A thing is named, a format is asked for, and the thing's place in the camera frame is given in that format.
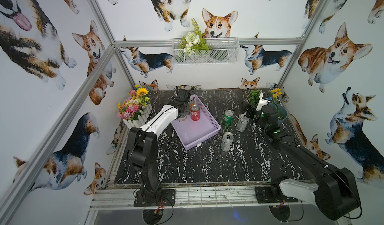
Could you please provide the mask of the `red cola can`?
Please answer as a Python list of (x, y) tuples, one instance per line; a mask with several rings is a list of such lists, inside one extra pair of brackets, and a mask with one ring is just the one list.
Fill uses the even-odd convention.
[(193, 121), (199, 121), (200, 120), (200, 107), (196, 104), (192, 105), (191, 108), (190, 108), (190, 115), (191, 115), (191, 119)]

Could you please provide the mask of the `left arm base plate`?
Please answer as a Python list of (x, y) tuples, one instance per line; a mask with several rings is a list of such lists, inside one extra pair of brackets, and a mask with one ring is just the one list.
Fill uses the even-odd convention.
[(172, 207), (175, 205), (176, 190), (165, 189), (151, 193), (145, 190), (136, 192), (134, 207)]

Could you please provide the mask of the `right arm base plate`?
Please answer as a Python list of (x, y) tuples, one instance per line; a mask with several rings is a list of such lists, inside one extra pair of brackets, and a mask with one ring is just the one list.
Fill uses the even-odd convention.
[(255, 194), (259, 204), (269, 203), (296, 203), (299, 200), (283, 195), (277, 185), (255, 187)]

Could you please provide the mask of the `orange soda can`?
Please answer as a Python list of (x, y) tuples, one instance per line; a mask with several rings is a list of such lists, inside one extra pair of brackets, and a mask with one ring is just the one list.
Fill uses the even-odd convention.
[(188, 104), (189, 104), (189, 109), (191, 109), (196, 104), (195, 99), (190, 100)]

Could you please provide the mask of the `green soda can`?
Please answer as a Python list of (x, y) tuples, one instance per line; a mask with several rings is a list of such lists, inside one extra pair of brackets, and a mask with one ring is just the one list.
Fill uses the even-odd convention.
[(222, 124), (224, 127), (230, 127), (234, 118), (234, 112), (232, 110), (226, 110), (223, 115)]

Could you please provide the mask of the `tall white energy can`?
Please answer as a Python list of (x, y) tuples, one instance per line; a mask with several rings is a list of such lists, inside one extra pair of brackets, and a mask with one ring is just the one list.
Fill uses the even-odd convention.
[(221, 150), (223, 152), (228, 152), (233, 145), (234, 135), (231, 132), (226, 132), (223, 134), (221, 142)]
[(248, 125), (249, 118), (246, 117), (246, 114), (241, 114), (239, 116), (239, 120), (236, 125), (236, 129), (238, 132), (244, 132), (246, 130), (246, 127)]

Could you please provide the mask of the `lilac perforated plastic basket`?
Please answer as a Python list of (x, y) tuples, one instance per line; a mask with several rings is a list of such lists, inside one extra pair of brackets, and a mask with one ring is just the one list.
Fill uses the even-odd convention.
[(197, 95), (195, 104), (200, 108), (200, 119), (198, 121), (193, 121), (191, 116), (187, 116), (183, 122), (175, 120), (171, 123), (186, 151), (217, 135), (221, 129), (219, 123)]

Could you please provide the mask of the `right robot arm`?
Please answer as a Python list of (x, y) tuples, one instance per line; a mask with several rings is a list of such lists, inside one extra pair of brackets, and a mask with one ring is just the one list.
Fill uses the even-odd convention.
[(336, 221), (355, 209), (362, 207), (353, 173), (339, 169), (315, 156), (294, 136), (284, 132), (278, 123), (278, 112), (274, 103), (257, 109), (245, 103), (242, 114), (253, 119), (263, 132), (268, 145), (288, 155), (311, 177), (314, 184), (288, 178), (275, 180), (273, 185), (279, 194), (295, 198), (317, 207), (328, 219)]

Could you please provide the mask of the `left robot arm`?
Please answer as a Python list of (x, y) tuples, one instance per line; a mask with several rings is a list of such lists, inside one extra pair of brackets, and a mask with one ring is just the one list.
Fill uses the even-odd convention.
[(139, 197), (151, 206), (160, 204), (162, 199), (161, 183), (158, 179), (157, 165), (158, 136), (167, 126), (186, 114), (187, 101), (172, 100), (161, 111), (140, 128), (132, 128), (128, 134), (126, 159), (139, 176), (141, 187)]

